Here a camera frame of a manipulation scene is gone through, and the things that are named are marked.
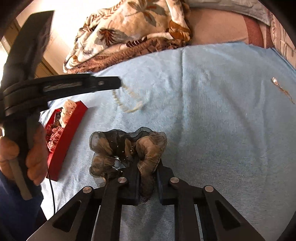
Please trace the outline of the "person left hand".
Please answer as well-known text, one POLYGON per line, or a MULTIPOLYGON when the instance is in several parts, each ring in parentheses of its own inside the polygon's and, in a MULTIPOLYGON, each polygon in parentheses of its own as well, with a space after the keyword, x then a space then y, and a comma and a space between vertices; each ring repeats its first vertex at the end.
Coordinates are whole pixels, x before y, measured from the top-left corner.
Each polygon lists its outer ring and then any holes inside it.
MULTIPOLYGON (((33 141, 34 145, 26 157, 27 175, 36 186, 39 186, 47 174, 48 157, 46 132, 41 124, 36 130, 33 141)), ((15 180, 9 161, 16 158, 19 152, 19 147, 14 141, 1 136, 1 172, 8 180, 15 180)))

